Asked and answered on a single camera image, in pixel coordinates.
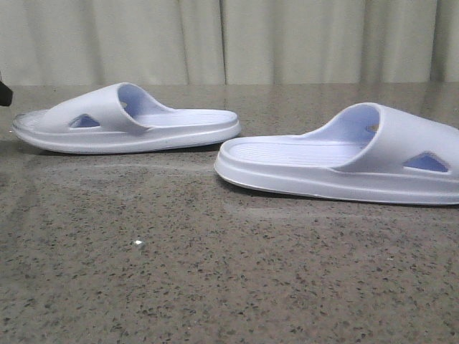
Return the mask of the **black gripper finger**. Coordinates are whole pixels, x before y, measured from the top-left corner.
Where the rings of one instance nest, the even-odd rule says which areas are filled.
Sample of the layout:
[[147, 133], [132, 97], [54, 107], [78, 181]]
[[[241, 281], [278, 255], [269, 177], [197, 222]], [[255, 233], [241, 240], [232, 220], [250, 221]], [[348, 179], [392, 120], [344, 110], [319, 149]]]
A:
[[13, 91], [0, 81], [0, 106], [9, 107], [13, 99]]

